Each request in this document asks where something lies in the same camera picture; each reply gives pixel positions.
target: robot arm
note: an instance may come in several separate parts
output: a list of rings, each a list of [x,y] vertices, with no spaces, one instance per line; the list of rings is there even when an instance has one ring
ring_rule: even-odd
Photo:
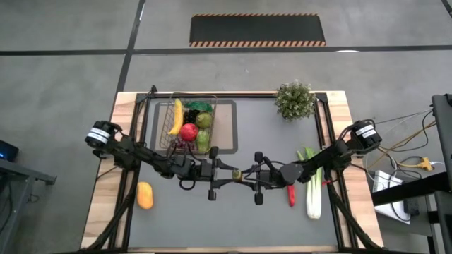
[[[346,142],[344,137],[349,132],[351,139]],[[295,181],[306,183],[319,167],[324,167],[326,170],[341,171],[350,165],[353,154],[363,155],[371,152],[381,142],[380,135],[371,123],[357,121],[348,126],[330,147],[311,159],[290,162],[276,169],[273,162],[264,157],[262,152],[256,152],[254,156],[256,164],[241,171],[217,158],[218,147],[210,149],[210,162],[207,159],[199,159],[201,163],[197,165],[193,159],[186,156],[160,155],[124,134],[122,134],[121,140],[117,141],[114,138],[116,133],[122,134],[120,126],[108,121],[97,121],[85,141],[90,147],[94,148],[93,153],[95,155],[98,156],[100,153],[111,154],[114,156],[114,163],[124,169],[132,170],[140,162],[145,162],[153,166],[154,170],[162,177],[171,179],[176,175],[181,180],[179,185],[184,190],[191,190],[194,184],[191,188],[185,188],[182,181],[210,182],[209,200],[216,200],[215,189],[219,189],[227,183],[243,184],[256,192],[255,203],[257,205],[263,203],[261,188],[284,188],[294,184]],[[269,169],[262,169],[261,166],[264,164]],[[230,170],[232,177],[230,179],[216,179],[217,169]],[[255,179],[249,178],[252,173],[256,173]]]

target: banana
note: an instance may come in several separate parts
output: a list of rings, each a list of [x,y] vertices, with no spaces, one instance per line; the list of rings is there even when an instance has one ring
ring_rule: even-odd
[[[180,99],[176,99],[174,102],[174,125],[172,129],[169,131],[168,135],[177,135],[182,128],[182,124],[184,123],[184,112],[182,112],[183,106]]]

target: concrete floor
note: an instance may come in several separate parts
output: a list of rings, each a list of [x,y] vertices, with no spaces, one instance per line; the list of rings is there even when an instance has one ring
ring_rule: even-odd
[[[137,4],[0,0],[0,50],[125,49]],[[187,47],[187,20],[199,12],[317,12],[329,46],[452,44],[452,19],[439,0],[148,0],[136,48]],[[21,148],[19,163],[58,175],[55,186],[36,184],[41,198],[28,205],[14,253],[78,249],[99,163],[83,139],[94,121],[108,119],[123,59],[0,56],[0,140]],[[134,56],[125,91],[152,84],[162,91],[274,90],[298,78],[315,90],[345,90],[353,119],[385,120],[427,109],[431,95],[451,92],[450,66],[447,51]],[[385,135],[386,144],[419,129],[420,120]],[[436,130],[428,134],[427,147],[395,158],[441,161]],[[388,162],[375,169],[391,170]],[[382,232],[389,248],[428,252],[425,237]]]

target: red apple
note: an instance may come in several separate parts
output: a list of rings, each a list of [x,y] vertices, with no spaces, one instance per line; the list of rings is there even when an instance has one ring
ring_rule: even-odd
[[[198,135],[198,128],[192,123],[185,123],[182,126],[179,135],[182,140],[193,141],[196,139],[196,135]]]

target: black stand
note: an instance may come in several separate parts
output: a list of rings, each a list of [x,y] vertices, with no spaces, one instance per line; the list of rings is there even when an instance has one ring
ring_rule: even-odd
[[[36,180],[40,180],[47,185],[53,185],[57,177],[28,169],[3,159],[0,159],[0,175],[0,193],[4,191],[8,193],[8,200],[5,205],[10,206],[9,209],[11,211],[7,217],[1,217],[0,219],[2,223],[5,223],[3,231],[0,231],[0,253],[9,253],[9,243],[16,233],[19,218],[32,193],[33,183]]]

